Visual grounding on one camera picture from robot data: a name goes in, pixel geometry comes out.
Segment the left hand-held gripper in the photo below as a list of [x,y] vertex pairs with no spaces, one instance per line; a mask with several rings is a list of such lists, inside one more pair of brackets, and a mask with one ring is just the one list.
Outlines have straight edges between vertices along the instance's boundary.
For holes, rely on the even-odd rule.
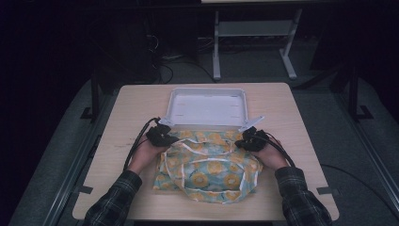
[[171,136],[169,132],[171,128],[167,125],[160,123],[160,118],[153,119],[156,123],[155,126],[151,127],[146,133],[147,139],[155,147],[169,147],[179,139]]

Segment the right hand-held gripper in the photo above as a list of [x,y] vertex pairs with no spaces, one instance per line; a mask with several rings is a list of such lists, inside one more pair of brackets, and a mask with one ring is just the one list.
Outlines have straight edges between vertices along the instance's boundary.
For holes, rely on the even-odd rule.
[[234,144],[240,148],[249,152],[259,152],[266,146],[269,140],[268,135],[264,130],[257,130],[255,125],[262,121],[264,116],[260,116],[253,120],[247,121],[240,129],[239,132],[242,133],[242,138],[236,140]]

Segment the orange slice print apron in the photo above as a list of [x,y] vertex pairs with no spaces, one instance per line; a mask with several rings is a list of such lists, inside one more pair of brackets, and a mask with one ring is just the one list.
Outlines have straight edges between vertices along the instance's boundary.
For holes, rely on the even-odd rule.
[[258,184],[263,164],[235,145],[237,131],[173,131],[178,139],[160,155],[155,190],[181,190],[196,202],[239,202]]

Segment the person's right hand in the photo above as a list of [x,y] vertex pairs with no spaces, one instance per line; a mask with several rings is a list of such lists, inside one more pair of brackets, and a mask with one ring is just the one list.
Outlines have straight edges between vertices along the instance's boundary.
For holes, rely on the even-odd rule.
[[271,144],[267,144],[260,151],[251,152],[251,154],[273,171],[289,166],[282,153]]

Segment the person's left hand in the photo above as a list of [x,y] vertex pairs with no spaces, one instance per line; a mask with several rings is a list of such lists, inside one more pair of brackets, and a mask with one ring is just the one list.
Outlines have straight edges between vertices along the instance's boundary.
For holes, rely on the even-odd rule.
[[144,136],[139,140],[139,146],[133,154],[127,169],[139,175],[160,153],[165,152],[167,149],[168,147],[153,146],[147,137]]

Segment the white plastic tray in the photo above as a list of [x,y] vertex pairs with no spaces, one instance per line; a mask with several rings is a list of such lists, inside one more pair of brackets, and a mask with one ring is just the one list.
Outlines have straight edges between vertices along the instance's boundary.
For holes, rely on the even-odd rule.
[[244,126],[248,122],[246,93],[242,89],[176,88],[160,122],[168,126]]

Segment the black metal stand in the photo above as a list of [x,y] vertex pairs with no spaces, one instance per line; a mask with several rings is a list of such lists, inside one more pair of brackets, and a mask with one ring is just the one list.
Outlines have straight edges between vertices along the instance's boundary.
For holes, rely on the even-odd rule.
[[84,109],[83,113],[81,114],[81,119],[95,122],[100,113],[100,88],[96,73],[92,73],[90,76],[90,87],[91,107],[86,107]]
[[359,94],[359,75],[355,66],[351,67],[348,94],[348,113],[351,118],[359,122],[360,120],[370,120],[373,118],[366,105],[358,105]]

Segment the aluminium floor rail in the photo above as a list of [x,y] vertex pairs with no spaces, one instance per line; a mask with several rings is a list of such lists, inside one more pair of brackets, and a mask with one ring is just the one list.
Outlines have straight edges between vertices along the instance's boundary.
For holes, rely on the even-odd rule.
[[341,94],[333,95],[348,120],[375,173],[395,208],[399,211],[399,124],[379,105],[375,112],[366,105],[358,107],[359,114],[349,112],[349,103]]
[[96,99],[86,91],[80,91],[73,99],[42,158],[47,190],[54,188],[55,195],[49,201],[40,226],[57,226],[90,159],[91,150],[99,143],[115,101],[113,94],[101,94]]

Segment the grey metal table frame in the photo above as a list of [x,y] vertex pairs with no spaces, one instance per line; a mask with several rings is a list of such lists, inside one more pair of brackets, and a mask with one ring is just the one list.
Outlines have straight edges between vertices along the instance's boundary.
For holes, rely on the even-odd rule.
[[268,19],[249,21],[221,21],[220,9],[215,11],[214,23],[214,50],[213,50],[213,76],[215,80],[221,79],[219,59],[219,39],[234,37],[285,37],[286,43],[279,50],[279,55],[290,79],[297,79],[297,74],[290,59],[290,51],[299,27],[300,18],[305,6],[312,6],[324,0],[201,0],[205,6],[216,7],[244,7],[264,10],[266,7],[276,7],[286,10],[292,8],[294,16],[291,19]]

